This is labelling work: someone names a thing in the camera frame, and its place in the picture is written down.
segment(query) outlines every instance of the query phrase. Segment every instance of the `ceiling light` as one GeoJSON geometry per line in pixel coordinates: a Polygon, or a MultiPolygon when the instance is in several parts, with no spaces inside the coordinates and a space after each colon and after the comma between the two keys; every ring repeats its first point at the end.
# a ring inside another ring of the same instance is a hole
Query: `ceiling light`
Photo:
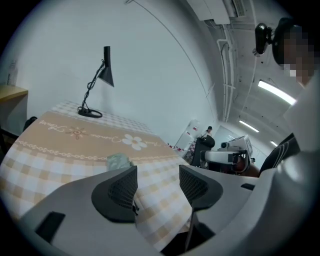
{"type": "Polygon", "coordinates": [[[250,129],[254,130],[256,133],[258,133],[259,131],[256,129],[256,128],[253,128],[251,125],[245,123],[244,121],[239,121],[241,124],[245,125],[245,126],[248,126],[250,129]]]}
{"type": "Polygon", "coordinates": [[[258,86],[277,95],[278,97],[285,100],[286,102],[288,102],[291,105],[295,104],[295,102],[296,102],[296,100],[294,98],[292,98],[290,95],[286,94],[282,90],[279,90],[278,88],[274,87],[273,85],[266,83],[262,80],[259,81],[258,86]]]}
{"type": "Polygon", "coordinates": [[[274,143],[272,140],[270,141],[275,147],[278,147],[276,143],[274,143]]]}

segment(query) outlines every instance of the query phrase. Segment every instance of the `black desk lamp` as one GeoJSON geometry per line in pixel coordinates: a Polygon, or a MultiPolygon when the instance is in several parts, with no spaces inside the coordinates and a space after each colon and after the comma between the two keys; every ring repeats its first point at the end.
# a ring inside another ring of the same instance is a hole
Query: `black desk lamp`
{"type": "Polygon", "coordinates": [[[87,84],[86,87],[88,90],[84,95],[82,105],[78,107],[78,114],[81,116],[85,116],[89,118],[102,118],[102,113],[100,113],[99,111],[90,109],[86,103],[90,90],[92,90],[93,87],[95,86],[97,77],[105,81],[108,85],[115,87],[114,80],[112,78],[112,73],[111,73],[110,46],[105,46],[103,48],[103,53],[104,53],[104,59],[102,59],[102,64],[99,67],[99,69],[96,71],[93,80],[87,84]]]}

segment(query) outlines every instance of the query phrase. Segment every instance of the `brown flower print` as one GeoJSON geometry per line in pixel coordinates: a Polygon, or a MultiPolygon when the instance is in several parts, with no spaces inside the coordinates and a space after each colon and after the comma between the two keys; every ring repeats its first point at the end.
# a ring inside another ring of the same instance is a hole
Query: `brown flower print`
{"type": "Polygon", "coordinates": [[[69,131],[66,132],[66,134],[70,134],[70,136],[75,135],[75,139],[79,140],[80,137],[82,138],[84,135],[88,135],[85,133],[85,129],[84,128],[74,128],[74,127],[70,127],[69,131]]]}

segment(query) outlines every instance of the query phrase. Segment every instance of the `wooden shelf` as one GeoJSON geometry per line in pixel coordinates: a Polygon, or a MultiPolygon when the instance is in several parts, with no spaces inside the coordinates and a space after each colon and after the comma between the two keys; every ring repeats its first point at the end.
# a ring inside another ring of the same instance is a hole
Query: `wooden shelf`
{"type": "Polygon", "coordinates": [[[28,90],[26,89],[13,85],[0,85],[0,103],[27,94],[28,90]]]}

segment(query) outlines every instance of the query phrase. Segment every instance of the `tablecloth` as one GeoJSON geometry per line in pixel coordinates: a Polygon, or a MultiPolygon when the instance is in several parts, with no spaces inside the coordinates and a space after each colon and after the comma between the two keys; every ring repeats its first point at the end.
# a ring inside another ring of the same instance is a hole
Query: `tablecloth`
{"type": "Polygon", "coordinates": [[[106,112],[81,116],[78,106],[53,107],[10,148],[0,166],[8,211],[18,219],[63,184],[108,171],[107,157],[123,153],[137,165],[136,228],[161,251],[189,229],[192,208],[179,186],[179,165],[187,163],[145,124],[106,112]]]}

